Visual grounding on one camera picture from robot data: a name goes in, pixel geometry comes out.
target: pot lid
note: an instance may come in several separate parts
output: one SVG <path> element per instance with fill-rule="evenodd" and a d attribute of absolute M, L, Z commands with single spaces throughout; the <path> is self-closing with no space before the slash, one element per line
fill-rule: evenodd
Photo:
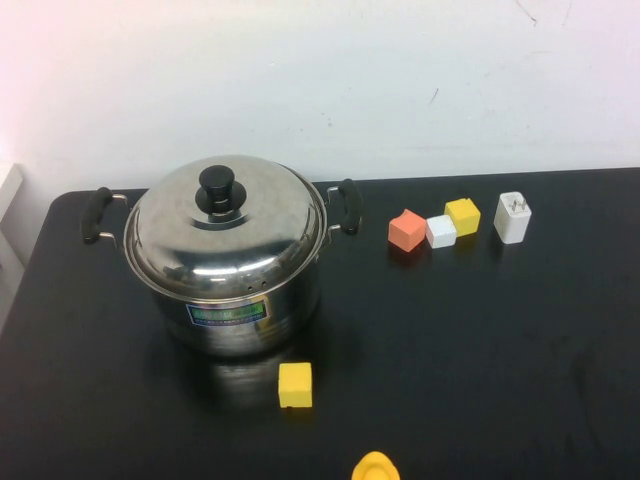
<path fill-rule="evenodd" d="M 317 190 L 274 162 L 227 155 L 169 174 L 135 205 L 125 253 L 150 287 L 183 300 L 264 293 L 315 258 L 326 229 Z"/>

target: yellow object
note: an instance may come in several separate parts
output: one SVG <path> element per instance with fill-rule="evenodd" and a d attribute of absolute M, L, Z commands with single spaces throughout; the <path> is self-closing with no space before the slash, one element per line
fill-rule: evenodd
<path fill-rule="evenodd" d="M 458 232 L 457 236 L 462 237 L 478 231 L 480 224 L 480 210 L 474 205 L 470 198 L 461 198 L 449 202 L 444 206 L 444 214 L 449 215 Z"/>
<path fill-rule="evenodd" d="M 384 453 L 371 452 L 353 469 L 351 480 L 400 480 L 400 474 Z"/>
<path fill-rule="evenodd" d="M 278 379 L 280 407 L 311 407 L 311 364 L 281 363 Z"/>

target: lid knob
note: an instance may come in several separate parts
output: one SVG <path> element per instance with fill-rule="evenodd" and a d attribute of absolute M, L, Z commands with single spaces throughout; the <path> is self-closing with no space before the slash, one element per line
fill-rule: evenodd
<path fill-rule="evenodd" d="M 207 167 L 200 172 L 200 188 L 196 192 L 198 208 L 209 215 L 238 210 L 247 199 L 247 191 L 235 178 L 233 170 L 224 165 Z"/>

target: orange cube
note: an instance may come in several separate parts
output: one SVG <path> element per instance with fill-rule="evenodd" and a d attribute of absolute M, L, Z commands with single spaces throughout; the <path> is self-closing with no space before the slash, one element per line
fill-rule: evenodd
<path fill-rule="evenodd" d="M 389 241 L 405 252 L 416 248 L 426 235 L 427 220 L 410 210 L 389 222 Z"/>

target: pot handle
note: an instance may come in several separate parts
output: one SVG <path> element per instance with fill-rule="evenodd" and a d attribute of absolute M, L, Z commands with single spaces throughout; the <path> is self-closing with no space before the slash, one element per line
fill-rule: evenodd
<path fill-rule="evenodd" d="M 113 199 L 121 200 L 127 208 L 129 201 L 125 195 L 113 193 L 107 187 L 100 187 L 91 194 L 87 205 L 84 207 L 82 217 L 80 219 L 80 230 L 82 232 L 82 240 L 87 245 L 97 242 L 100 237 L 110 238 L 113 244 L 118 248 L 118 241 L 113 233 L 103 232 L 100 230 L 100 222 L 102 215 L 107 206 Z"/>
<path fill-rule="evenodd" d="M 362 196 L 360 190 L 356 186 L 356 182 L 347 178 L 340 182 L 337 187 L 329 187 L 327 189 L 327 202 L 331 203 L 331 193 L 339 192 L 344 200 L 345 216 L 339 224 L 331 225 L 328 229 L 329 235 L 333 230 L 340 229 L 348 235 L 358 233 L 360 224 L 362 223 L 362 212 L 364 210 Z"/>

